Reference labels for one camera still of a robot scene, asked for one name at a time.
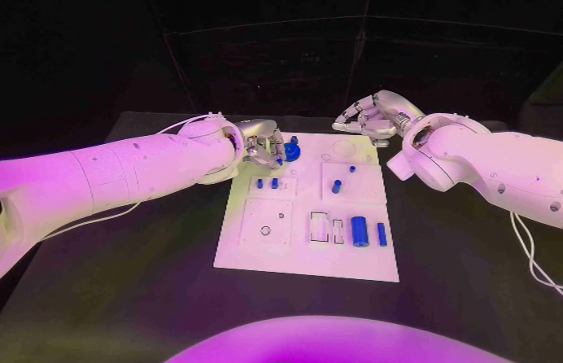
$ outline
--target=white platform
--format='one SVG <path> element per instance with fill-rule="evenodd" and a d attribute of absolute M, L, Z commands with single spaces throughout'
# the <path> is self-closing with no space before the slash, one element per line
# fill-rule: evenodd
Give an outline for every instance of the white platform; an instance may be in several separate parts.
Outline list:
<path fill-rule="evenodd" d="M 295 162 L 274 172 L 253 164 L 239 165 L 215 267 L 399 282 L 383 176 L 370 140 L 317 133 L 284 133 L 284 139 L 292 135 L 301 148 Z M 277 189 L 272 177 L 279 180 Z M 343 182 L 337 194 L 334 180 Z M 367 247 L 353 246 L 354 216 L 367 220 Z M 379 245 L 377 222 L 385 223 L 386 247 Z"/>

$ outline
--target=round hole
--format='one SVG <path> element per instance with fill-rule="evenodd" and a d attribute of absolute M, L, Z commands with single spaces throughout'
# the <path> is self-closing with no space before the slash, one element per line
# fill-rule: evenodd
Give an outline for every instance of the round hole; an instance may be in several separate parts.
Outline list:
<path fill-rule="evenodd" d="M 549 206 L 549 209 L 553 212 L 557 212 L 560 210 L 560 202 L 553 202 L 552 205 Z"/>

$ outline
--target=table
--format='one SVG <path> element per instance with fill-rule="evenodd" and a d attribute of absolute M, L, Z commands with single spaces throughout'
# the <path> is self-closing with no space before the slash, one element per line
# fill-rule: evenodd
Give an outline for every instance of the table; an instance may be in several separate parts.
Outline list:
<path fill-rule="evenodd" d="M 125 112 L 107 141 L 184 118 Z M 333 132 L 330 118 L 271 119 L 285 131 Z M 379 150 L 383 165 L 399 147 L 396 138 Z M 0 361 L 164 361 L 232 327 L 315 314 L 429 330 L 514 361 L 560 361 L 563 301 L 529 275 L 508 212 L 469 186 L 439 193 L 385 166 L 383 180 L 400 283 L 215 269 L 230 182 L 194 186 L 42 244 L 0 314 Z M 529 227 L 562 281 L 563 232 Z"/>

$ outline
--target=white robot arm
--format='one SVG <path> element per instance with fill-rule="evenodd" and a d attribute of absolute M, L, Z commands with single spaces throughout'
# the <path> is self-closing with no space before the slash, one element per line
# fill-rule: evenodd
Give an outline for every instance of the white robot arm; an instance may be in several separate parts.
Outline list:
<path fill-rule="evenodd" d="M 357 122 L 347 124 L 357 113 Z M 491 133 L 455 114 L 425 116 L 387 90 L 353 104 L 333 128 L 366 134 L 379 147 L 399 134 L 402 151 L 387 166 L 402 180 L 415 174 L 439 191 L 464 182 L 491 204 L 563 228 L 563 142 L 523 133 Z"/>
<path fill-rule="evenodd" d="M 69 222 L 238 175 L 242 160 L 285 160 L 272 120 L 184 120 L 160 133 L 75 151 L 0 161 L 0 277 L 32 246 Z"/>

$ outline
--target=cable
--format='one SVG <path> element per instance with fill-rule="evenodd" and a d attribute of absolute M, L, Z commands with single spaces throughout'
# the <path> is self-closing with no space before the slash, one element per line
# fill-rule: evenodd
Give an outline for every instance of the cable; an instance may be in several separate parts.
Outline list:
<path fill-rule="evenodd" d="M 187 124 L 187 123 L 192 123 L 192 122 L 196 121 L 197 119 L 203 119 L 205 117 L 209 117 L 209 116 L 213 116 L 213 114 L 212 114 L 210 112 L 209 112 L 206 115 L 200 115 L 200 116 L 196 116 L 196 117 L 190 117 L 189 119 L 186 119 L 186 120 L 183 120 L 183 121 L 179 121 L 174 125 L 170 125 L 166 129 L 161 129 L 157 133 L 164 133 L 166 131 L 169 131 L 170 129 L 173 129 L 176 126 L 183 125 L 183 124 Z M 71 226 L 71 227 L 66 227 L 66 229 L 63 229 L 63 230 L 61 230 L 61 231 L 56 231 L 56 232 L 52 233 L 50 235 L 45 236 L 45 237 L 39 240 L 39 242 L 40 242 L 40 241 L 45 241 L 46 239 L 49 239 L 49 238 L 55 237 L 56 235 L 65 233 L 68 230 L 75 229 L 76 227 L 81 227 L 81 226 L 84 226 L 84 225 L 89 225 L 91 223 L 95 223 L 95 222 L 107 221 L 108 219 L 112 219 L 112 218 L 117 218 L 118 216 L 125 215 L 128 212 L 131 212 L 131 211 L 137 208 L 137 206 L 138 206 L 140 204 L 141 204 L 141 202 L 135 203 L 135 204 L 133 205 L 133 207 L 131 207 L 127 211 L 121 212 L 121 213 L 117 214 L 117 215 L 105 216 L 104 218 L 98 218 L 98 219 L 94 219 L 94 220 L 91 220 L 91 221 L 81 222 L 81 223 L 78 223 L 76 225 L 73 225 L 73 226 Z"/>
<path fill-rule="evenodd" d="M 91 223 L 94 222 L 101 222 L 101 221 L 107 221 L 108 219 L 112 219 L 112 218 L 117 218 L 118 216 L 122 216 L 125 215 L 128 212 L 131 212 L 137 206 L 141 204 L 141 202 L 135 203 L 135 205 L 125 211 L 125 212 L 121 212 L 121 214 L 117 214 L 117 215 L 112 215 L 112 216 L 107 216 L 104 218 L 99 218 L 99 219 L 94 219 L 92 221 L 86 221 L 86 222 L 82 222 L 82 223 L 78 223 L 75 226 L 71 226 L 68 227 L 66 229 L 63 229 L 62 231 L 58 231 L 55 233 L 52 233 L 50 235 L 48 235 L 46 237 L 43 237 L 40 241 L 45 241 L 48 238 L 52 238 L 55 235 L 59 235 L 62 233 L 65 233 L 68 230 L 72 230 L 75 227 L 79 227 L 79 226 L 84 226 L 84 225 L 89 225 Z"/>
<path fill-rule="evenodd" d="M 526 247 L 526 243 L 524 243 L 524 240 L 521 239 L 521 235 L 520 235 L 520 231 L 516 227 L 516 222 L 514 222 L 514 217 L 516 219 L 518 220 L 520 222 L 520 225 L 521 227 L 524 228 L 524 231 L 529 235 L 529 239 L 530 239 L 530 250 L 529 248 Z M 563 286 L 560 286 L 559 284 L 556 284 L 553 282 L 553 279 L 549 277 L 549 275 L 546 274 L 544 270 L 541 269 L 541 267 L 539 266 L 539 264 L 536 263 L 534 261 L 534 251 L 536 251 L 536 247 L 534 247 L 534 238 L 531 236 L 531 233 L 530 233 L 530 230 L 529 230 L 529 227 L 524 225 L 524 222 L 521 221 L 520 219 L 520 215 L 518 214 L 514 214 L 513 212 L 510 212 L 510 222 L 513 224 L 513 229 L 514 229 L 514 233 L 516 233 L 516 236 L 518 238 L 518 241 L 520 241 L 520 244 L 521 244 L 521 248 L 524 250 L 524 253 L 526 255 L 529 256 L 529 259 L 530 259 L 530 262 L 529 262 L 529 267 L 530 267 L 530 273 L 531 273 L 531 276 L 534 277 L 536 281 L 540 282 L 543 285 L 546 286 L 550 286 L 554 288 L 554 290 L 563 295 Z M 536 275 L 536 271 L 534 271 L 534 267 L 537 268 L 537 270 L 540 271 L 543 277 L 546 278 L 547 282 L 543 281 L 537 275 Z"/>

